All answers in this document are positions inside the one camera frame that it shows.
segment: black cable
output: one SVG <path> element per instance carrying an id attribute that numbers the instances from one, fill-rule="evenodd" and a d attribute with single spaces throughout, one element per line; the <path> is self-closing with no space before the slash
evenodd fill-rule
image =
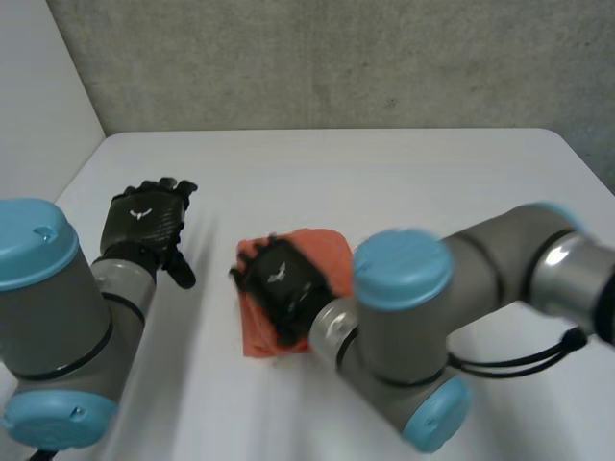
<path id="1" fill-rule="evenodd" d="M 551 368 L 557 362 L 563 360 L 569 352 L 560 352 L 559 354 L 551 357 L 549 360 L 536 365 L 534 367 L 526 368 L 525 370 L 519 370 L 517 372 L 509 372 L 509 373 L 491 373 L 491 372 L 482 372 L 480 370 L 470 370 L 465 367 L 457 368 L 463 373 L 467 373 L 468 375 L 478 376 L 478 377 L 487 377 L 490 379 L 508 379 L 511 377 L 521 377 L 521 376 L 529 376 L 534 375 L 536 373 L 542 372 Z"/>
<path id="2" fill-rule="evenodd" d="M 58 454 L 57 451 L 47 451 L 46 449 L 40 449 L 30 457 L 29 461 L 51 461 L 54 456 Z"/>
<path id="3" fill-rule="evenodd" d="M 449 366 L 460 370 L 469 375 L 488 377 L 492 379 L 504 379 L 510 377 L 520 377 L 533 375 L 542 372 L 561 361 L 571 352 L 578 351 L 587 344 L 587 336 L 580 328 L 572 328 L 564 333 L 561 341 L 555 346 L 542 352 L 527 355 L 525 357 L 500 362 L 473 362 L 449 353 Z M 512 368 L 539 363 L 534 367 L 509 373 L 491 373 L 474 370 L 473 368 Z"/>
<path id="4" fill-rule="evenodd" d="M 557 355 L 559 352 L 562 352 L 561 343 L 556 344 L 555 346 L 548 348 L 542 352 L 533 353 L 532 355 L 527 355 L 521 358 L 515 358 L 513 360 L 505 360 L 502 362 L 473 362 L 470 360 L 465 360 L 463 358 L 459 358 L 454 355 L 452 352 L 449 353 L 449 362 L 452 367 L 455 365 L 469 365 L 472 367 L 479 368 L 509 368 L 509 367 L 522 367 L 524 365 L 531 365 L 537 362 L 542 362 L 543 360 L 547 360 L 548 358 Z"/>

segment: gray robot arm segment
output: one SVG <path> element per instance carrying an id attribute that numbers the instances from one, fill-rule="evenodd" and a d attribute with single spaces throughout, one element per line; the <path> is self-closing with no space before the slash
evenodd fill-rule
<path id="1" fill-rule="evenodd" d="M 613 251 L 552 206 L 519 206 L 439 242 L 390 230 L 359 245 L 355 298 L 327 306 L 309 340 L 408 441 L 433 452 L 470 401 L 448 367 L 448 334 L 522 301 L 612 343 L 614 266 Z"/>

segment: gray concrete wall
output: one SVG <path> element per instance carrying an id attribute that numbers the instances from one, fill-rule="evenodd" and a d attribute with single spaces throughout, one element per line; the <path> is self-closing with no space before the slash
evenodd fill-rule
<path id="1" fill-rule="evenodd" d="M 107 133 L 542 127 L 615 190 L 612 0 L 48 0 Z"/>

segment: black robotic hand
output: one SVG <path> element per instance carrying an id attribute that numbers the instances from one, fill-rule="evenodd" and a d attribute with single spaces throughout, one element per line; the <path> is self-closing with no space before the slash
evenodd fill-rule
<path id="1" fill-rule="evenodd" d="M 239 267 L 231 269 L 237 289 L 262 307 L 278 333 L 278 343 L 291 347 L 309 334 L 332 293 L 325 275 L 292 243 L 270 236 L 255 244 L 254 257 L 239 252 Z"/>
<path id="2" fill-rule="evenodd" d="M 196 279 L 177 245 L 195 190 L 192 182 L 162 178 L 113 197 L 100 242 L 101 259 L 129 260 L 154 279 L 162 269 L 182 288 L 191 288 Z"/>

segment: robotic arm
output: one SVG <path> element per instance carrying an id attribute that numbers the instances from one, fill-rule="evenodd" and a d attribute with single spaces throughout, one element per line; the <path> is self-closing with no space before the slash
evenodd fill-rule
<path id="1" fill-rule="evenodd" d="M 0 202 L 0 354 L 18 385 L 4 427 L 37 458 L 100 440 L 117 411 L 163 270 L 195 277 L 177 245 L 191 182 L 169 178 L 113 198 L 91 267 L 53 204 Z"/>
<path id="2" fill-rule="evenodd" d="M 615 252 L 556 206 L 519 206 L 443 240 L 387 230 L 358 246 L 353 299 L 326 305 L 311 325 L 312 348 L 423 452 L 462 425 L 478 376 L 535 373 L 579 349 L 586 335 L 613 344 Z M 447 336 L 515 301 L 578 325 L 555 348 L 501 363 L 450 355 Z M 477 368 L 546 360 L 529 372 Z"/>

